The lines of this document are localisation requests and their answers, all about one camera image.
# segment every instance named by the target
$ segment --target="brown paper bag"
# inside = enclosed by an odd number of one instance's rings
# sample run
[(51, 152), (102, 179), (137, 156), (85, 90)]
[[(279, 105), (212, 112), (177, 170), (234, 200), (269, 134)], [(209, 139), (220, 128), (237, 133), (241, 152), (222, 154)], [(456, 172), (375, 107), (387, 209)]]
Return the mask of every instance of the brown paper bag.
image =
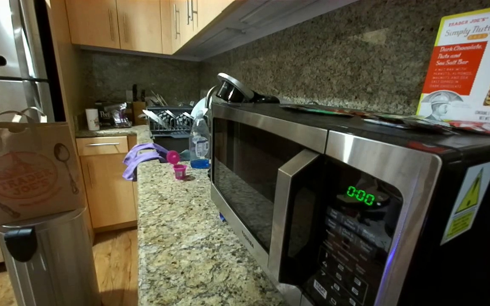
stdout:
[(27, 122), (0, 122), (0, 225), (84, 207), (68, 124), (2, 114)]

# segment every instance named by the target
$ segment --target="stainless steel microwave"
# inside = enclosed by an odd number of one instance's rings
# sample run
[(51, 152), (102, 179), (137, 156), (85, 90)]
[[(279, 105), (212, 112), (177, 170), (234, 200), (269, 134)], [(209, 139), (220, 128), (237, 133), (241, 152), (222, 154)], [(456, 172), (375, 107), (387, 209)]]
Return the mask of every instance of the stainless steel microwave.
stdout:
[(293, 306), (490, 305), (490, 137), (214, 103), (211, 197)]

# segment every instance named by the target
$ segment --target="red label on box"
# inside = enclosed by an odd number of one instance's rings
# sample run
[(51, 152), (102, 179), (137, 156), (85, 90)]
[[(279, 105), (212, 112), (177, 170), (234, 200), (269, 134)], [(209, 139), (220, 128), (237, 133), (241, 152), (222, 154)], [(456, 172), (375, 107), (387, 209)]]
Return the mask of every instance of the red label on box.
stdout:
[(486, 45), (479, 41), (434, 47), (422, 92), (444, 89), (469, 95)]

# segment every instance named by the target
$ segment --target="dish drying rack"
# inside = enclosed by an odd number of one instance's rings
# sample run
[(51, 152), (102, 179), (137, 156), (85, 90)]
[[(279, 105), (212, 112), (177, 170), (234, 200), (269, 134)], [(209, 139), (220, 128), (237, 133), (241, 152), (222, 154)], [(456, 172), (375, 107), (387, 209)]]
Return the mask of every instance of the dish drying rack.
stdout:
[(190, 135), (194, 118), (192, 107), (152, 106), (147, 110), (155, 114), (148, 117), (148, 126), (153, 137), (187, 138)]

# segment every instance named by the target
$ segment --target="trader joe's logo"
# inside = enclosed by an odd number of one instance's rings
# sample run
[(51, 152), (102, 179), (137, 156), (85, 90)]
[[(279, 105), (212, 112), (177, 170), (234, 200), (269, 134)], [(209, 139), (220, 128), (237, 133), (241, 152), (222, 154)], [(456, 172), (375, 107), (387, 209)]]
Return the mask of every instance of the trader joe's logo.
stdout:
[(11, 152), (0, 157), (0, 195), (31, 199), (52, 189), (58, 180), (54, 163), (32, 152)]

